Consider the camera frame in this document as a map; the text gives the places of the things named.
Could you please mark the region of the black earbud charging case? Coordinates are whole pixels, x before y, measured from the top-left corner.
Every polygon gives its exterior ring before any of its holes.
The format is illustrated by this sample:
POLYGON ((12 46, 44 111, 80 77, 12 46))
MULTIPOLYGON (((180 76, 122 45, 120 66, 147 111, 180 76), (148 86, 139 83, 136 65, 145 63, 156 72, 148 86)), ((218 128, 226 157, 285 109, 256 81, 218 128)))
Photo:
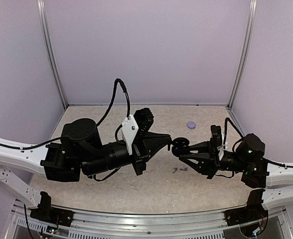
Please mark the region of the black earbud charging case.
POLYGON ((187 155, 190 152, 189 147, 190 141, 185 137, 178 137, 172 141, 172 154, 175 157, 180 157, 181 155, 187 155))

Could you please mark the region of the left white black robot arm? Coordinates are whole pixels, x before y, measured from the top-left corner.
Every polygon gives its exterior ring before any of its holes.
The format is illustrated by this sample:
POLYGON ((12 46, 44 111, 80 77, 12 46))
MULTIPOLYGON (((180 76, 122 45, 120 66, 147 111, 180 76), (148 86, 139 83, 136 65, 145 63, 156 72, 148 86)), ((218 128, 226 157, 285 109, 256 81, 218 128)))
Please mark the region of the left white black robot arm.
POLYGON ((132 165, 141 175, 147 162, 163 147, 171 144, 168 134, 149 131, 152 122, 137 123, 133 118, 123 121, 123 141, 102 144, 97 124, 89 118, 64 125, 59 138, 37 145, 0 138, 0 186, 36 209, 45 221, 53 221, 57 211, 50 196, 26 184, 12 169, 21 169, 56 182, 78 182, 84 174, 95 179, 97 174, 109 176, 120 168, 132 165))

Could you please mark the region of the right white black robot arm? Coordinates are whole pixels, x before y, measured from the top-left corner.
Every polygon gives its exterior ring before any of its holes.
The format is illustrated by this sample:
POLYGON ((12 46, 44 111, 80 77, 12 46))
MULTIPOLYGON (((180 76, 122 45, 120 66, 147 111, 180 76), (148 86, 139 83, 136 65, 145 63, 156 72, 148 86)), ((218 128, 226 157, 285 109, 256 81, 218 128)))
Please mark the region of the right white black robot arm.
POLYGON ((252 189, 241 216, 252 221, 264 210, 293 204, 293 164, 264 158, 265 144, 250 133, 239 139, 231 151, 217 133, 209 141, 190 145, 180 137, 173 141, 173 155, 197 173, 212 179, 218 171, 241 173, 241 181, 252 189))

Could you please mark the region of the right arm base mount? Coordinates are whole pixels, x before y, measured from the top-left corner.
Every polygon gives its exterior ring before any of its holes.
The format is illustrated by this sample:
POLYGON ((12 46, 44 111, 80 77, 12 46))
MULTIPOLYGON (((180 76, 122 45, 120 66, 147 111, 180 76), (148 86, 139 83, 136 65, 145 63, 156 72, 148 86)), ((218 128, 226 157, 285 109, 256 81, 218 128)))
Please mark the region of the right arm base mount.
POLYGON ((226 210, 224 217, 227 225, 239 225, 267 217, 269 215, 268 210, 265 210, 262 206, 264 192, 265 189, 253 190, 250 192, 245 206, 226 210))

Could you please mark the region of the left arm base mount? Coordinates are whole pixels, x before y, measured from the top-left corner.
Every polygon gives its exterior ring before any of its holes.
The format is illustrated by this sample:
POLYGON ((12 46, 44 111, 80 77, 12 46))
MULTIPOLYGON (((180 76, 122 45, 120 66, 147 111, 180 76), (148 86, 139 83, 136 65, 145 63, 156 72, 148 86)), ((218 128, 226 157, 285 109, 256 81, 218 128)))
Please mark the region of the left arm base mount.
POLYGON ((40 202, 36 206, 35 209, 31 209, 30 216, 32 218, 57 226, 71 226, 74 212, 53 207, 51 205, 51 197, 48 193, 44 191, 40 192, 40 202))

